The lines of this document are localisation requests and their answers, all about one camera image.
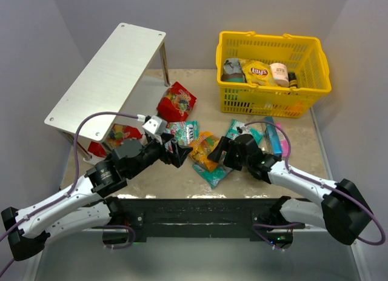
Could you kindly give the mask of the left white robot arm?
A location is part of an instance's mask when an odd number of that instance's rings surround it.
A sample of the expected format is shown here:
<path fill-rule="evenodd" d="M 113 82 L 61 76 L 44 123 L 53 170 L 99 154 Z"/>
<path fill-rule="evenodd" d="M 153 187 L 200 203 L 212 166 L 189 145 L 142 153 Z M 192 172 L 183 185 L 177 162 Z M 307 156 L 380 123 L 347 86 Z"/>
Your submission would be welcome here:
<path fill-rule="evenodd" d="M 146 145 L 136 139 L 124 140 L 81 176 L 75 186 L 28 208 L 4 209 L 1 217 L 14 260 L 29 259 L 54 240 L 77 231 L 122 225 L 124 212 L 112 193 L 124 188 L 129 179 L 157 160 L 179 168 L 193 150 L 179 145 L 170 134 L 163 137 L 169 140 L 171 149 L 155 139 L 148 139 Z"/>

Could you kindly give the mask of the red fruit candy bag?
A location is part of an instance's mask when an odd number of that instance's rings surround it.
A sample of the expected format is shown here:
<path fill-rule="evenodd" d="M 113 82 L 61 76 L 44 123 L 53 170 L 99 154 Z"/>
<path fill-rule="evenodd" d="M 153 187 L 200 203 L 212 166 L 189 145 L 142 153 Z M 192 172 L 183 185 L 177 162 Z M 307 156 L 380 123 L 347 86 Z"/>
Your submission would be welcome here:
<path fill-rule="evenodd" d="M 164 93 L 156 110 L 158 115 L 167 122 L 186 121 L 196 100 L 196 96 L 179 82 L 175 82 Z"/>

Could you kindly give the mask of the dark brown small bottle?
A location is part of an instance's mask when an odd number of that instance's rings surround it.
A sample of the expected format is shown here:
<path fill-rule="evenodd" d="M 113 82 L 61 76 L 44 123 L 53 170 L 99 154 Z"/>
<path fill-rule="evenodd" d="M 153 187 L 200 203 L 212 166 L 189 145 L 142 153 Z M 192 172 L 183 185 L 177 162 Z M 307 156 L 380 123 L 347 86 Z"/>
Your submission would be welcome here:
<path fill-rule="evenodd" d="M 291 71 L 288 72 L 288 78 L 289 78 L 289 88 L 298 88 L 298 81 L 295 72 Z"/>

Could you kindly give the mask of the pink cream jar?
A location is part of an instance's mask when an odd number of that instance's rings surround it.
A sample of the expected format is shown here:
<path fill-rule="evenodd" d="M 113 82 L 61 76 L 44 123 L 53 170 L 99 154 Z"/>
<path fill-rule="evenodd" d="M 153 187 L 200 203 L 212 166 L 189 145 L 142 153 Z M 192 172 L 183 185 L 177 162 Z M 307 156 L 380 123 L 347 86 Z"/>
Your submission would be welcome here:
<path fill-rule="evenodd" d="M 280 87 L 289 87 L 289 77 L 286 65 L 275 62 L 270 64 L 272 77 L 275 83 Z"/>

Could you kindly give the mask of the teal mint candy bag front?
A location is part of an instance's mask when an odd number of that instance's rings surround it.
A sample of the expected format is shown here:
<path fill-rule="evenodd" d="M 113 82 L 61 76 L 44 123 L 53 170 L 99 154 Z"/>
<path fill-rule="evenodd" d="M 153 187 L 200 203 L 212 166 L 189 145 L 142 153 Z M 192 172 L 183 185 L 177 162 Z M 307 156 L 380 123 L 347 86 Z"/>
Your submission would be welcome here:
<path fill-rule="evenodd" d="M 193 164 L 192 168 L 214 189 L 231 171 L 231 168 L 218 165 L 212 172 L 207 171 L 198 164 Z"/>

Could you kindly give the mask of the teal Fox's candy bag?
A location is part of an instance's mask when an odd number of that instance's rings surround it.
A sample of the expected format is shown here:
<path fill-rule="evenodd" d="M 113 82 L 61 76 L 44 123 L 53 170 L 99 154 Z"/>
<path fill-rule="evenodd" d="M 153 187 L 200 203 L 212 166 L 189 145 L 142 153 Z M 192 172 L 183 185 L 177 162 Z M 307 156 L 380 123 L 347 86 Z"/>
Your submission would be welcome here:
<path fill-rule="evenodd" d="M 174 135 L 178 144 L 187 146 L 199 136 L 197 121 L 171 122 L 166 126 L 166 132 Z"/>

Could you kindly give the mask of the red candy bag with barcode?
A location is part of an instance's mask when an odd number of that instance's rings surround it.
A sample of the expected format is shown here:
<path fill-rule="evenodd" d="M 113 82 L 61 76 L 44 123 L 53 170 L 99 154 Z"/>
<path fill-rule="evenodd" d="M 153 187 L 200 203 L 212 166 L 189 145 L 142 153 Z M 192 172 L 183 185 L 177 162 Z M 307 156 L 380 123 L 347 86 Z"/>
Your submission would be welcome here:
<path fill-rule="evenodd" d="M 128 125 L 115 124 L 108 133 L 105 142 L 109 148 L 116 148 L 126 139 L 141 138 L 142 134 L 137 128 Z M 106 150 L 102 144 L 98 142 L 91 141 L 87 151 L 97 157 L 105 158 L 107 156 Z"/>

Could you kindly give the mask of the white two-tier shelf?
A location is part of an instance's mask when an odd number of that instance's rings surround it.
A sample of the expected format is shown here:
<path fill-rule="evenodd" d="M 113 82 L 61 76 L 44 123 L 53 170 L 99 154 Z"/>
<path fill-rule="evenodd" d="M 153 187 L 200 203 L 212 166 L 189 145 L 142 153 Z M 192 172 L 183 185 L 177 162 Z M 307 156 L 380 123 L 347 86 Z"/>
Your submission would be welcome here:
<path fill-rule="evenodd" d="M 72 141 L 82 120 L 104 112 L 82 127 L 79 140 L 100 142 L 106 149 L 110 149 L 106 138 L 113 124 L 141 128 L 141 122 L 110 112 L 156 114 L 170 85 L 165 37 L 163 31 L 120 23 L 48 114 L 45 124 Z"/>

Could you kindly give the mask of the blue rectangular box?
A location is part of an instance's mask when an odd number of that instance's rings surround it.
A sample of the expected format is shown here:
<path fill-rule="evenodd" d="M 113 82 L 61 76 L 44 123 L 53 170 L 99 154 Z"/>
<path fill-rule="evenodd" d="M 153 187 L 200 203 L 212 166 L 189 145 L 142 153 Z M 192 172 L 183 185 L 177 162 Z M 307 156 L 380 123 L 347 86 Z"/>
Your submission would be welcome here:
<path fill-rule="evenodd" d="M 282 156 L 283 155 L 283 149 L 281 146 L 281 142 L 279 140 L 279 136 L 277 133 L 277 129 L 274 126 L 273 118 L 268 116 L 264 118 L 264 121 L 266 122 L 266 128 L 265 128 L 265 136 L 266 136 L 266 142 L 267 146 L 269 147 L 269 150 L 272 154 L 276 156 Z"/>

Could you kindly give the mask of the yellow Lays chip bag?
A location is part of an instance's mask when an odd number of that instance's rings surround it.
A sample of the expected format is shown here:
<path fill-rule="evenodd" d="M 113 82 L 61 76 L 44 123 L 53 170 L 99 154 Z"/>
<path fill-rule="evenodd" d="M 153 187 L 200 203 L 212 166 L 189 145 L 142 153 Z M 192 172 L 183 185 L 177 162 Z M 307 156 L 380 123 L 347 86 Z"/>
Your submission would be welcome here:
<path fill-rule="evenodd" d="M 270 66 L 256 60 L 239 59 L 246 82 L 250 85 L 276 86 Z"/>

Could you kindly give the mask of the orange gummy candy bag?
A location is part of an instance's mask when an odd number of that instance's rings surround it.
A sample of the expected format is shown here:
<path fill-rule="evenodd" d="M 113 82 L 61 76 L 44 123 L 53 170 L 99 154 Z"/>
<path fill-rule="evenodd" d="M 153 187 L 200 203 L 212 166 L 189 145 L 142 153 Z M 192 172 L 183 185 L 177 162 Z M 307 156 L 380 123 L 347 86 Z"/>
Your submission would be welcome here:
<path fill-rule="evenodd" d="M 189 157 L 195 164 L 209 172 L 213 172 L 218 164 L 209 160 L 207 156 L 217 147 L 219 140 L 219 137 L 209 131 L 200 132 L 198 138 L 189 143 L 189 146 L 193 148 Z"/>

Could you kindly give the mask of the grey and teal pouch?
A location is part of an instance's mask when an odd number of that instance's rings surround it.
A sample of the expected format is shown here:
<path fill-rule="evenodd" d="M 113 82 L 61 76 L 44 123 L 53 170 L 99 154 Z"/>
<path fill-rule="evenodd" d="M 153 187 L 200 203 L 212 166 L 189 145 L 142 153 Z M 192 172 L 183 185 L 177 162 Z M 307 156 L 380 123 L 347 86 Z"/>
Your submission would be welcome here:
<path fill-rule="evenodd" d="M 223 82 L 245 83 L 245 75 L 238 58 L 228 58 L 223 64 Z"/>

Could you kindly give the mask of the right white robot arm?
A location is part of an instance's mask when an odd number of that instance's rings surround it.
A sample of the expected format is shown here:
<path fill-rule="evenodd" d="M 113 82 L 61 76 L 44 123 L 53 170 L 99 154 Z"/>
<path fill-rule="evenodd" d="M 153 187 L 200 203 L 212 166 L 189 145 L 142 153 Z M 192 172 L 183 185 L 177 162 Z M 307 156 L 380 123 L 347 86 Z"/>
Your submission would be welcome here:
<path fill-rule="evenodd" d="M 255 178 L 292 190 L 304 201 L 285 198 L 279 214 L 288 223 L 324 228 L 335 240 L 350 245 L 372 220 L 372 212 L 355 184 L 322 179 L 288 166 L 279 156 L 263 152 L 249 134 L 222 137 L 208 155 L 233 170 L 246 168 Z"/>

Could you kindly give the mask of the yellow plastic shopping basket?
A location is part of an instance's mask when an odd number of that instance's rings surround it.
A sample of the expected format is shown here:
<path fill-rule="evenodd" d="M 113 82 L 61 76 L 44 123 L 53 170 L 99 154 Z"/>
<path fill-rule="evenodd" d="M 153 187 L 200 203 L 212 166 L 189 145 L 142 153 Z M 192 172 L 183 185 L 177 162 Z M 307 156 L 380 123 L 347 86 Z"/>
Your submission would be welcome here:
<path fill-rule="evenodd" d="M 223 81 L 223 65 L 230 58 L 282 63 L 296 74 L 298 85 L 286 88 Z M 222 31 L 215 62 L 220 107 L 225 113 L 298 118 L 332 90 L 327 58 L 316 37 Z"/>

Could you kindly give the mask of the teal mint candy bag rear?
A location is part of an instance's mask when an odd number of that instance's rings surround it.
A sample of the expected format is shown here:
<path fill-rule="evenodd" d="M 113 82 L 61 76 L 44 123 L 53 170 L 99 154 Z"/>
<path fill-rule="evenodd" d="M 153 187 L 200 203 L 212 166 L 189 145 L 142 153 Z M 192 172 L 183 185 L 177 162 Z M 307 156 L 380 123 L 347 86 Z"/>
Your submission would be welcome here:
<path fill-rule="evenodd" d="M 225 137 L 228 137 L 229 139 L 236 139 L 238 136 L 243 134 L 249 134 L 253 136 L 255 142 L 259 145 L 260 142 L 263 139 L 262 132 L 251 128 L 249 126 L 245 126 L 243 122 L 240 122 L 236 119 L 232 119 L 229 129 L 227 130 L 227 133 Z"/>

